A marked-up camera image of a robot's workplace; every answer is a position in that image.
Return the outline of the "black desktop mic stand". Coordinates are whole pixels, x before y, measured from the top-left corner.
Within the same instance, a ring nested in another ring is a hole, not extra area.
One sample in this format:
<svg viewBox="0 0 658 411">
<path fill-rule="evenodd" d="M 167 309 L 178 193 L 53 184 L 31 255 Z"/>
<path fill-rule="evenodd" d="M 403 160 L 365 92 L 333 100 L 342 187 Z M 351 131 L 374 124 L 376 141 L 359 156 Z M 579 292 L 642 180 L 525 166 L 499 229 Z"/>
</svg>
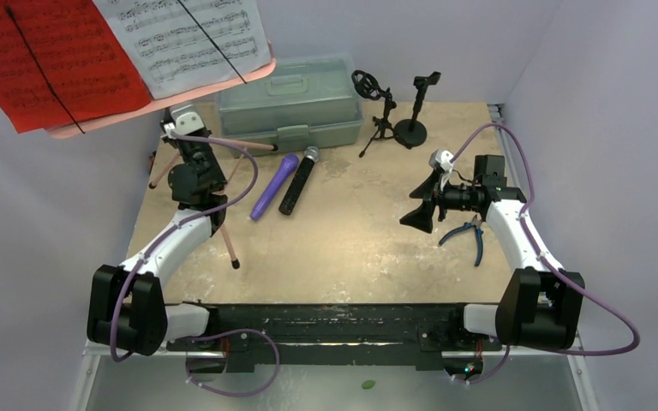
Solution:
<svg viewBox="0 0 658 411">
<path fill-rule="evenodd" d="M 409 119 L 399 121 L 394 126 L 397 142 L 407 149 L 422 145 L 428 136 L 427 128 L 418 120 L 422 105 L 430 86 L 440 81 L 441 72 L 434 71 L 429 76 L 416 76 L 413 85 L 417 90 L 415 103 L 413 104 L 412 116 Z"/>
</svg>

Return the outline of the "purple toy microphone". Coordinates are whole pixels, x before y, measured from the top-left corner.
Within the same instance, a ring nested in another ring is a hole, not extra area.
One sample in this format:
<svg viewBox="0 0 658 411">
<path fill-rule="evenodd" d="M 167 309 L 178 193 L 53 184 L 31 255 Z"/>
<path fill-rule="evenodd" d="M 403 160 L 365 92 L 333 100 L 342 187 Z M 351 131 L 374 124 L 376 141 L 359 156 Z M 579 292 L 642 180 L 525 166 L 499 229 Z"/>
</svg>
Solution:
<svg viewBox="0 0 658 411">
<path fill-rule="evenodd" d="M 258 221 L 266 212 L 269 205 L 278 193 L 278 190 L 284 185 L 289 175 L 296 170 L 300 160 L 295 153 L 289 153 L 283 157 L 279 167 L 274 173 L 272 179 L 267 184 L 265 190 L 256 201 L 249 217 Z"/>
</svg>

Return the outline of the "black silver microphone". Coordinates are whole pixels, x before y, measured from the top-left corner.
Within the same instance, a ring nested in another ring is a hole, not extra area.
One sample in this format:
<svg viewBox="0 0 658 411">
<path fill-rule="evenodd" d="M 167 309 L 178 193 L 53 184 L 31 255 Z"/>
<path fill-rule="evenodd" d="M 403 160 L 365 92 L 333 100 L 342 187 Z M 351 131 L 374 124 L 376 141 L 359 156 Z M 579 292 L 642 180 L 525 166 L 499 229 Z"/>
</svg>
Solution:
<svg viewBox="0 0 658 411">
<path fill-rule="evenodd" d="M 303 159 L 299 163 L 296 173 L 279 205 L 279 212 L 289 216 L 299 200 L 302 190 L 304 189 L 314 165 L 320 159 L 320 149 L 316 146 L 308 147 L 303 154 Z"/>
</svg>

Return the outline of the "pink music stand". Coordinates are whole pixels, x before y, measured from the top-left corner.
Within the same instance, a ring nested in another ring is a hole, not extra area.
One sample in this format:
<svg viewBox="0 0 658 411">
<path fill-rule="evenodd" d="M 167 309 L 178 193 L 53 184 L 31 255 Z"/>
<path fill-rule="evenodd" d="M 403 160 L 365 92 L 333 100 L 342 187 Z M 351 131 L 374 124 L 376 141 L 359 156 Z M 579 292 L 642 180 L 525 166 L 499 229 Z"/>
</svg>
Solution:
<svg viewBox="0 0 658 411">
<path fill-rule="evenodd" d="M 273 49 L 272 42 L 268 42 L 268 50 L 270 51 L 270 55 L 272 60 L 267 64 L 264 65 L 255 71 L 246 74 L 243 76 L 244 80 L 247 80 L 248 82 L 254 81 L 254 80 L 260 80 L 268 75 L 270 75 L 275 68 L 277 67 L 277 58 L 275 56 L 275 52 Z M 208 95 L 221 92 L 224 90 L 227 90 L 231 87 L 238 86 L 238 80 L 228 80 L 220 83 L 216 83 L 215 85 L 210 85 L 210 86 L 202 86 L 198 87 L 197 89 L 188 91 L 188 92 L 183 92 L 179 93 L 176 96 L 172 96 L 169 98 L 162 98 L 155 100 L 148 104 L 146 107 L 135 110 L 135 111 L 130 111 L 128 113 L 122 113 L 122 114 L 116 114 L 116 115 L 111 115 L 111 116 L 105 116 L 105 117 L 100 117 L 96 120 L 90 120 L 87 121 L 86 123 L 80 125 L 81 129 L 83 129 L 86 132 L 91 132 L 95 131 L 101 128 L 105 128 L 107 126 L 117 124 L 119 122 L 124 122 L 133 118 L 136 118 L 138 116 L 142 116 L 145 114 L 149 114 L 152 112 L 156 112 L 158 109 L 165 109 L 173 105 L 177 104 L 183 104 L 183 103 L 194 103 L 197 98 L 204 98 Z M 64 125 L 64 126 L 59 126 L 55 128 L 49 128 L 46 129 L 46 132 L 55 139 L 67 139 L 74 137 L 78 135 L 79 128 L 76 125 Z M 199 138 L 198 140 L 205 142 L 205 139 L 212 139 L 217 142 L 220 142 L 220 146 L 227 147 L 231 150 L 239 152 L 239 159 L 237 160 L 239 163 L 241 159 L 243 158 L 249 158 L 249 149 L 254 149 L 254 150 L 259 150 L 259 151 L 266 151 L 266 152 L 276 152 L 278 150 L 278 146 L 276 144 L 266 144 L 266 143 L 254 143 L 254 142 L 247 142 L 247 141 L 240 141 L 240 140 L 231 140 L 227 138 L 222 138 L 218 137 L 217 135 L 213 135 L 211 133 L 207 132 L 206 136 L 204 137 L 198 137 L 198 136 L 192 136 L 195 138 Z M 157 187 L 159 182 L 164 176 L 167 176 L 168 174 L 172 173 L 172 169 L 169 169 L 174 165 L 174 163 L 177 161 L 178 158 L 182 158 L 180 152 L 174 156 L 174 159 L 172 159 L 165 168 L 160 171 L 160 173 L 155 179 L 151 180 L 148 187 L 150 189 L 154 189 Z M 212 233 L 215 234 L 216 230 L 222 235 L 224 244 L 227 247 L 229 256 L 230 256 L 230 261 L 232 264 L 233 269 L 237 270 L 240 268 L 240 261 L 238 257 L 236 256 L 235 250 L 233 248 L 232 242 L 230 240 L 230 236 L 228 234 L 227 229 L 223 227 L 223 225 L 217 226 L 214 224 L 215 227 L 212 228 Z"/>
</svg>

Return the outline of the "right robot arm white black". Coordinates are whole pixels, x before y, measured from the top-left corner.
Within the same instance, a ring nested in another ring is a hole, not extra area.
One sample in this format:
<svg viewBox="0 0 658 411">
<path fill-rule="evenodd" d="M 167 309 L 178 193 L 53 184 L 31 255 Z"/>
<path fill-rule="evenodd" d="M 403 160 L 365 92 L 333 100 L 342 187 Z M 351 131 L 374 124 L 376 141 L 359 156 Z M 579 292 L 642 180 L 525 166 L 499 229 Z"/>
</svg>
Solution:
<svg viewBox="0 0 658 411">
<path fill-rule="evenodd" d="M 449 342 L 468 348 L 486 335 L 505 345 L 570 348 L 583 302 L 583 278 L 564 268 L 551 271 L 553 255 L 542 241 L 529 239 L 535 228 L 523 210 L 527 200 L 519 188 L 507 186 L 504 157 L 476 157 L 476 181 L 470 185 L 449 182 L 453 164 L 447 150 L 433 152 L 429 165 L 431 175 L 410 193 L 421 205 L 399 222 L 430 233 L 448 211 L 471 211 L 475 227 L 485 224 L 494 232 L 512 270 L 497 305 L 468 304 L 463 316 L 449 322 Z"/>
</svg>

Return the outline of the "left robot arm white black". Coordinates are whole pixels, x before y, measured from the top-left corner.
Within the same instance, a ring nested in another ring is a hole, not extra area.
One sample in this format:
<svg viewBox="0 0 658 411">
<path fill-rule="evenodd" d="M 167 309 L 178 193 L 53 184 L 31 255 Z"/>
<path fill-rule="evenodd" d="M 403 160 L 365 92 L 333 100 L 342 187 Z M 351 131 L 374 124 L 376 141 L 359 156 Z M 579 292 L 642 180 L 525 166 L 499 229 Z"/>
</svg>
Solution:
<svg viewBox="0 0 658 411">
<path fill-rule="evenodd" d="M 173 140 L 182 164 L 168 183 L 176 213 L 136 255 L 93 274 L 87 338 L 105 345 L 115 362 L 151 355 L 169 341 L 187 337 L 198 349 L 218 345 L 221 327 L 197 303 L 168 304 L 163 288 L 187 257 L 218 231 L 225 219 L 226 180 L 206 143 Z"/>
</svg>

